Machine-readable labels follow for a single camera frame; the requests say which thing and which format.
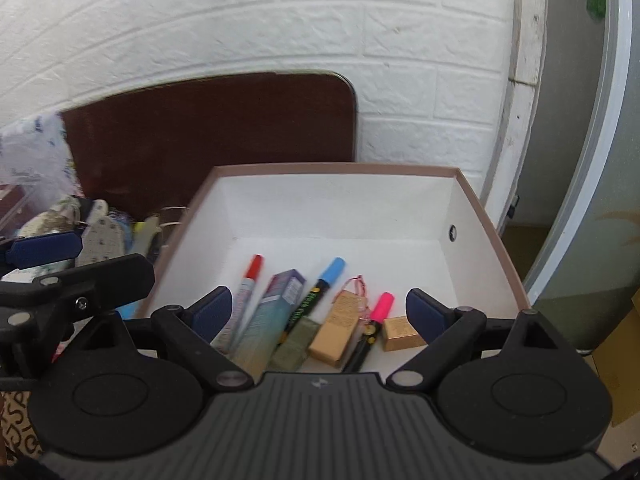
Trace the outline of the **red cap white marker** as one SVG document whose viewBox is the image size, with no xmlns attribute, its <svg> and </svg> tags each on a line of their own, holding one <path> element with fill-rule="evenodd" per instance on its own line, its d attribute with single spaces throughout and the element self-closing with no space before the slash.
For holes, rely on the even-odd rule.
<svg viewBox="0 0 640 480">
<path fill-rule="evenodd" d="M 245 271 L 242 281 L 240 281 L 238 290 L 233 295 L 232 312 L 229 321 L 213 342 L 214 348 L 220 353 L 229 354 L 236 337 L 239 336 L 242 319 L 246 308 L 250 304 L 250 298 L 252 298 L 263 263 L 263 255 L 254 255 L 250 265 Z"/>
</svg>

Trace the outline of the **long teal gradient box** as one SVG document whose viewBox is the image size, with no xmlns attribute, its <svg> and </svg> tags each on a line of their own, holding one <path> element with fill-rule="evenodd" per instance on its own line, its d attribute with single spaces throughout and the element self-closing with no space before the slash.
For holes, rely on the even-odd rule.
<svg viewBox="0 0 640 480">
<path fill-rule="evenodd" d="M 232 361 L 259 382 L 296 304 L 305 278 L 291 269 L 274 274 L 232 350 Z"/>
</svg>

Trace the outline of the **olive green small box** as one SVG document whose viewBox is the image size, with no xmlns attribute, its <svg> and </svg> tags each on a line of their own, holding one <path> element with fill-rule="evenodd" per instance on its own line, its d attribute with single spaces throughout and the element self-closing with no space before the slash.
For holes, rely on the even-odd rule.
<svg viewBox="0 0 640 480">
<path fill-rule="evenodd" d="M 296 372 L 308 358 L 308 348 L 320 330 L 320 324 L 303 316 L 283 344 L 273 352 L 267 370 Z"/>
</svg>

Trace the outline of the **black marker blue cap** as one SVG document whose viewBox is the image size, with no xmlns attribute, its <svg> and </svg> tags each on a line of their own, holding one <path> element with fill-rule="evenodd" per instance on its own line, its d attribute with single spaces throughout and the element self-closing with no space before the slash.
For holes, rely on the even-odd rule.
<svg viewBox="0 0 640 480">
<path fill-rule="evenodd" d="M 309 289 L 308 294 L 303 298 L 288 318 L 288 322 L 286 322 L 285 328 L 278 340 L 278 344 L 283 344 L 302 317 L 308 315 L 312 310 L 314 310 L 314 307 L 342 275 L 345 266 L 345 260 L 341 257 L 336 257 L 326 270 L 323 271 L 320 278 L 318 278 L 318 281 L 316 281 L 316 284 Z"/>
</svg>

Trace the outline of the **gold rectangular box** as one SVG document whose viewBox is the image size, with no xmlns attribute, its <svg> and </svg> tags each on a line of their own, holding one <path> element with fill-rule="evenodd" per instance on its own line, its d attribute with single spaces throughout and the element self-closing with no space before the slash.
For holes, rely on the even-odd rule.
<svg viewBox="0 0 640 480">
<path fill-rule="evenodd" d="M 340 292 L 308 347 L 309 355 L 318 361 L 338 367 L 366 307 L 365 296 L 354 292 Z"/>
</svg>

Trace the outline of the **white dotted plastic package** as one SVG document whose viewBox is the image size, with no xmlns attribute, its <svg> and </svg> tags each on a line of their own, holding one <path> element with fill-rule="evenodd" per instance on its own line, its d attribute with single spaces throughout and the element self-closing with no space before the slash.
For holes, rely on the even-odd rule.
<svg viewBox="0 0 640 480">
<path fill-rule="evenodd" d="M 82 249 L 75 259 L 75 266 L 88 266 L 125 255 L 124 232 L 108 215 L 105 200 L 95 200 L 81 234 Z"/>
</svg>

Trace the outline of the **small gold cube box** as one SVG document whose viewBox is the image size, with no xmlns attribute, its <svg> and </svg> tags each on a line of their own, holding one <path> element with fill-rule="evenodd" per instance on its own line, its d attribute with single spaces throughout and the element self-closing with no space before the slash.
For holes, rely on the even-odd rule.
<svg viewBox="0 0 640 480">
<path fill-rule="evenodd" d="M 385 352 L 408 350 L 426 345 L 425 340 L 409 323 L 406 316 L 386 318 L 383 324 L 383 339 Z"/>
</svg>

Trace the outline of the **pink cap black marker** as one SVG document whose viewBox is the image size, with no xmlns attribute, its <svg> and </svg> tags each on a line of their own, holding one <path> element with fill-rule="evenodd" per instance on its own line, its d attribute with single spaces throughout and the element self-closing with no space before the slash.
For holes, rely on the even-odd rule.
<svg viewBox="0 0 640 480">
<path fill-rule="evenodd" d="M 378 340 L 378 335 L 381 333 L 384 321 L 390 314 L 390 310 L 392 310 L 394 301 L 395 296 L 390 292 L 383 292 L 378 298 L 378 302 L 370 313 L 369 321 L 362 329 L 354 351 L 342 369 L 344 374 L 355 374 L 361 370 L 367 355 Z"/>
</svg>

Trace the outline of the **white floral plastic bag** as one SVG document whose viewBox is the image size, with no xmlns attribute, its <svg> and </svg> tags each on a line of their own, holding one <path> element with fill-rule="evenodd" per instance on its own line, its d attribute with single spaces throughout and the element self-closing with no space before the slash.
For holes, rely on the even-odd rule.
<svg viewBox="0 0 640 480">
<path fill-rule="evenodd" d="M 52 202 L 84 195 L 60 113 L 1 129 L 1 183 L 34 184 Z"/>
</svg>

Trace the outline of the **brown cardboard box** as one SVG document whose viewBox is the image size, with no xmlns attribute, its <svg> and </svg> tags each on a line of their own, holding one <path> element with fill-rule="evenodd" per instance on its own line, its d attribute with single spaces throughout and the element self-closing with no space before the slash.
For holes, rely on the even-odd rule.
<svg viewBox="0 0 640 480">
<path fill-rule="evenodd" d="M 277 164 L 215 169 L 196 192 L 155 268 L 141 316 L 188 306 L 217 286 L 238 290 L 255 256 L 253 299 L 288 270 L 313 285 L 335 259 L 343 289 L 362 278 L 367 298 L 406 312 L 418 288 L 450 308 L 514 318 L 529 302 L 472 186 L 454 168 Z"/>
</svg>

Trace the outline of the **letter print table cloth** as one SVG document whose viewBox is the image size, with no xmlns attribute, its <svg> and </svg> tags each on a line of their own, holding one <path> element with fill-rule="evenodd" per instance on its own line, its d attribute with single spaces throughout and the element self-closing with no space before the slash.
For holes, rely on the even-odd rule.
<svg viewBox="0 0 640 480">
<path fill-rule="evenodd" d="M 13 466 L 19 458 L 39 458 L 42 447 L 28 416 L 29 391 L 1 393 L 1 442 L 4 463 Z"/>
</svg>

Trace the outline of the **dark brown chair back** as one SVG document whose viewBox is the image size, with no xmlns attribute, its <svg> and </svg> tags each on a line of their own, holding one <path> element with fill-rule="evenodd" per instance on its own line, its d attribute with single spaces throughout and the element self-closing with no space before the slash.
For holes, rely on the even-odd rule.
<svg viewBox="0 0 640 480">
<path fill-rule="evenodd" d="M 331 72 L 158 84 L 62 119 L 85 196 L 134 218 L 189 205 L 218 166 L 351 162 L 356 152 L 356 92 Z"/>
</svg>

